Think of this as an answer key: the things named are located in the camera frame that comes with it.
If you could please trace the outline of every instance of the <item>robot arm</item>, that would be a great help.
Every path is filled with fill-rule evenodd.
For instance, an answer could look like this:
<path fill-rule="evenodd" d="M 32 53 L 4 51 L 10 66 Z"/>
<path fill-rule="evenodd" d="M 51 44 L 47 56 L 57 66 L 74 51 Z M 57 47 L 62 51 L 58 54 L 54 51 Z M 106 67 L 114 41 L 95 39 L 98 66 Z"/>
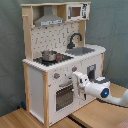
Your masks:
<path fill-rule="evenodd" d="M 72 74 L 74 93 L 80 98 L 80 93 L 92 95 L 109 104 L 121 107 L 128 107 L 128 90 L 125 91 L 122 99 L 111 96 L 110 81 L 105 77 L 99 77 L 94 82 L 90 82 L 88 76 L 80 72 Z"/>

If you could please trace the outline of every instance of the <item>wooden toy kitchen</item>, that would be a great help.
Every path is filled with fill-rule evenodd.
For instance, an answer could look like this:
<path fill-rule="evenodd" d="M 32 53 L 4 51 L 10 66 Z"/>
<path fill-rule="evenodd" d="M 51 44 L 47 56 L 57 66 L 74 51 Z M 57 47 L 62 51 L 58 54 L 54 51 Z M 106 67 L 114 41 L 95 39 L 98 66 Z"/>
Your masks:
<path fill-rule="evenodd" d="M 72 73 L 102 76 L 105 48 L 85 44 L 91 2 L 22 4 L 27 111 L 49 127 L 92 102 L 74 96 Z"/>

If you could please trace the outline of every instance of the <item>wooden table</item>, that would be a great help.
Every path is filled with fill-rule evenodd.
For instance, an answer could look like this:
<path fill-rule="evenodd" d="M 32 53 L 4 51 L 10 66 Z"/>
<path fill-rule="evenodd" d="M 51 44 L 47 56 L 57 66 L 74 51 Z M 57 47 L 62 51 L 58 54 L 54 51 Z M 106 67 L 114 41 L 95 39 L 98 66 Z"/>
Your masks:
<path fill-rule="evenodd" d="M 111 95 L 114 97 L 122 97 L 125 90 L 121 86 L 111 84 Z M 87 128 L 116 128 L 128 118 L 128 108 L 95 100 L 71 114 L 71 117 Z"/>
<path fill-rule="evenodd" d="M 44 128 L 44 125 L 23 109 L 16 110 L 0 118 L 0 128 Z M 68 117 L 50 128 L 81 128 Z"/>

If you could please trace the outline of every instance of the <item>faucet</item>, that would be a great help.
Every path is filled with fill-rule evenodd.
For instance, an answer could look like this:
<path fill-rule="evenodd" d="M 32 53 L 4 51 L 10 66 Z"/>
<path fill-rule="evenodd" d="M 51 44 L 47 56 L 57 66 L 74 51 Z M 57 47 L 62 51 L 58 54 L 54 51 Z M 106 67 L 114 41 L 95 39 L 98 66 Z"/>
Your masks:
<path fill-rule="evenodd" d="M 68 48 L 68 49 L 72 49 L 73 47 L 75 47 L 75 44 L 73 44 L 73 42 L 72 42 L 72 39 L 73 39 L 73 37 L 74 37 L 75 35 L 80 36 L 80 41 L 82 41 L 82 35 L 81 35 L 80 33 L 74 33 L 74 34 L 71 36 L 71 38 L 70 38 L 70 43 L 67 45 L 67 48 Z"/>

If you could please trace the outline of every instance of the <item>stovetop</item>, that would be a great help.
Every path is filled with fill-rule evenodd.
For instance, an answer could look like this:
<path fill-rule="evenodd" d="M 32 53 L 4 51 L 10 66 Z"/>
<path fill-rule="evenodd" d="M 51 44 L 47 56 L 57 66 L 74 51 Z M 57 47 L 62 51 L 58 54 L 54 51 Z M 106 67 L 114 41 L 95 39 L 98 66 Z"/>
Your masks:
<path fill-rule="evenodd" d="M 67 56 L 67 55 L 63 55 L 63 54 L 60 54 L 60 55 L 62 56 L 62 60 L 56 59 L 54 61 L 45 61 L 45 60 L 42 59 L 42 57 L 40 57 L 40 58 L 34 59 L 34 62 L 40 63 L 40 64 L 45 65 L 45 66 L 48 67 L 48 66 L 52 66 L 54 64 L 65 62 L 69 59 L 73 59 L 73 57 L 70 57 L 70 56 Z"/>

